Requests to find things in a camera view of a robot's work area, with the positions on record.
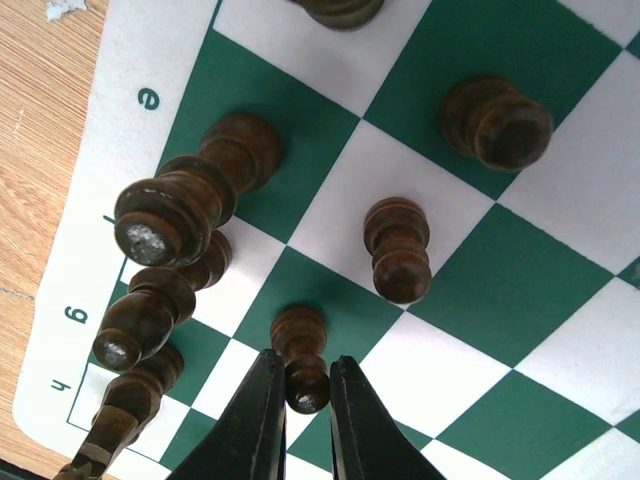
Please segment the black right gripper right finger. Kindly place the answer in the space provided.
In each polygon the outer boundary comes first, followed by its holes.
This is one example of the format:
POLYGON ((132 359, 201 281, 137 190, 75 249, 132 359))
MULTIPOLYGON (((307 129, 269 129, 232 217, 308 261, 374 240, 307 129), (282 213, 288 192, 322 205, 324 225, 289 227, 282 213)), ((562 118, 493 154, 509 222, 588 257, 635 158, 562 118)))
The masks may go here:
POLYGON ((342 355, 330 368, 335 479, 438 479, 440 472, 395 424, 358 362, 342 355))

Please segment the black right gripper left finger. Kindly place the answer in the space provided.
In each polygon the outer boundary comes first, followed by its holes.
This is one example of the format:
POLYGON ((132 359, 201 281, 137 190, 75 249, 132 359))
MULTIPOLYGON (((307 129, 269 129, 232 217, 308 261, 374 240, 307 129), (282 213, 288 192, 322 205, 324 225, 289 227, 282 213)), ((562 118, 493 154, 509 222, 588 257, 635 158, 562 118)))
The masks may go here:
POLYGON ((265 349, 214 427, 168 479, 282 479, 285 424, 285 364, 265 349))

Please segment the dark pawn g file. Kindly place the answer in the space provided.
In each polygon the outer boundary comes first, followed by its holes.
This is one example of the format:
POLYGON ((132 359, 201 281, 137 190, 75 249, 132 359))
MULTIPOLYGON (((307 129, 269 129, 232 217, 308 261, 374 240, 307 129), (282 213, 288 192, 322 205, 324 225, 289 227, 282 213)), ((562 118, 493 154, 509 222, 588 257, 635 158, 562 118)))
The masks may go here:
POLYGON ((270 328, 271 347, 285 363, 285 397, 291 409, 311 415, 329 402, 328 367, 321 357, 328 333, 322 315, 307 306, 280 312, 270 328))

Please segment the green white chess board mat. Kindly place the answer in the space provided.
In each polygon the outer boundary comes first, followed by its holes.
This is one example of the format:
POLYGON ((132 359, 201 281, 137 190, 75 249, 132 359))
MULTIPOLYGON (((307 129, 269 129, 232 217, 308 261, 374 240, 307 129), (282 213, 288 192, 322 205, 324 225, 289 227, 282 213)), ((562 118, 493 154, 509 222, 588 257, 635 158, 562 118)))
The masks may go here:
POLYGON ((635 1, 388 1, 351 32, 288 1, 111 2, 14 397, 26 435, 73 456, 114 378, 91 345, 139 271, 118 194, 234 111, 274 125, 282 161, 223 226, 230 267, 171 337, 184 372, 113 476, 167 477, 302 304, 325 318, 324 359, 354 357, 445 477, 638 477, 635 1), (448 145, 441 103, 473 75, 550 112, 537 162, 497 171, 448 145), (430 229, 411 304, 376 291, 363 242, 388 197, 430 229))

